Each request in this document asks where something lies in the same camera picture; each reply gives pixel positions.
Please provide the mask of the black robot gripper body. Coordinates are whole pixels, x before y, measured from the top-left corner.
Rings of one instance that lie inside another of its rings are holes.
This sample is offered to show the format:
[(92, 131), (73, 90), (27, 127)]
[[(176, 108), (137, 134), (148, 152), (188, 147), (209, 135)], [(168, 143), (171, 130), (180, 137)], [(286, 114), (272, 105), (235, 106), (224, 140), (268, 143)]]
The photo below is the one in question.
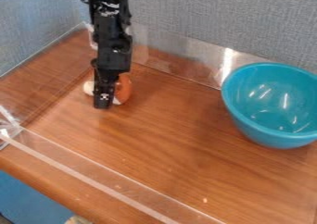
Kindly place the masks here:
[(118, 15), (92, 15), (92, 39), (97, 45), (93, 66), (93, 92), (104, 93), (118, 75), (129, 71), (132, 37), (128, 33), (128, 18)]

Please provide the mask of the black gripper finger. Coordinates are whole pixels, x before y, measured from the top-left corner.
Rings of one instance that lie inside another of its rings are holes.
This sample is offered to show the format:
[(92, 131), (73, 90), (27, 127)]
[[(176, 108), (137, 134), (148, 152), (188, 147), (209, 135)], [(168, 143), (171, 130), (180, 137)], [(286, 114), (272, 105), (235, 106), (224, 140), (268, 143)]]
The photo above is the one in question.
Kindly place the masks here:
[(112, 105), (114, 93), (114, 85), (112, 83), (105, 85), (93, 85), (92, 97), (93, 107), (98, 109), (108, 109)]

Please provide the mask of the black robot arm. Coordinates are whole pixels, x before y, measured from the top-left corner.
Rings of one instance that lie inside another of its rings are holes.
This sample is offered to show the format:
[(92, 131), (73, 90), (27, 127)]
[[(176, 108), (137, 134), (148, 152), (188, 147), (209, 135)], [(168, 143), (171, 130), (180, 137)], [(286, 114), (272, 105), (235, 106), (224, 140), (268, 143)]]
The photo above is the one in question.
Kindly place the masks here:
[(109, 108), (118, 76), (129, 71), (132, 36), (128, 0), (80, 0), (89, 6), (92, 41), (96, 43), (92, 98), (94, 108)]

